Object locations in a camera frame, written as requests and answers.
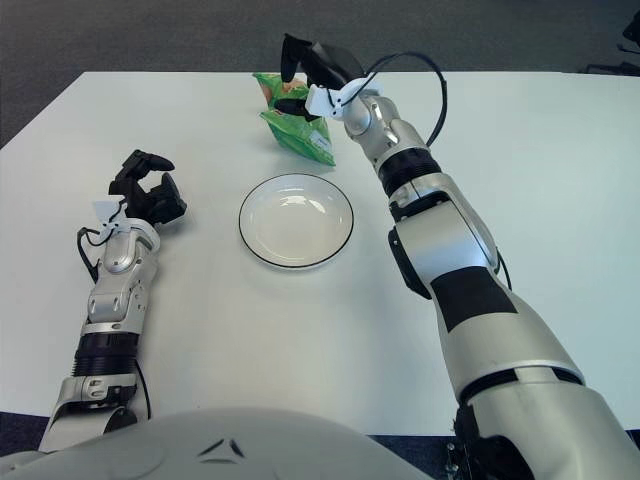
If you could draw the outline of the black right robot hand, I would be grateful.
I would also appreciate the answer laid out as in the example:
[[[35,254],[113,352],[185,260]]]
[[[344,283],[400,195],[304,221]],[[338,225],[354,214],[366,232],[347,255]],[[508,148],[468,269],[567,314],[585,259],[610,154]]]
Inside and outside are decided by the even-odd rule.
[[[306,74],[307,95],[276,100],[275,107],[304,117],[307,122],[321,117],[342,120],[344,108],[358,96],[368,76],[348,50],[285,34],[280,64],[282,82],[291,83],[298,67]]]

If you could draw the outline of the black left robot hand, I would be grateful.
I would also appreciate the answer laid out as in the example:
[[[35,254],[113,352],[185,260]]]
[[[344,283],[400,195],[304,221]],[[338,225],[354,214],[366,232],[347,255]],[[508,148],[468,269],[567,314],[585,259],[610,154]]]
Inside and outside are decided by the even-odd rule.
[[[152,226],[169,223],[187,209],[169,174],[174,169],[174,164],[162,156],[134,150],[111,181],[108,194],[124,197],[128,218],[144,220]],[[162,172],[160,184],[145,191],[139,181],[152,171]]]

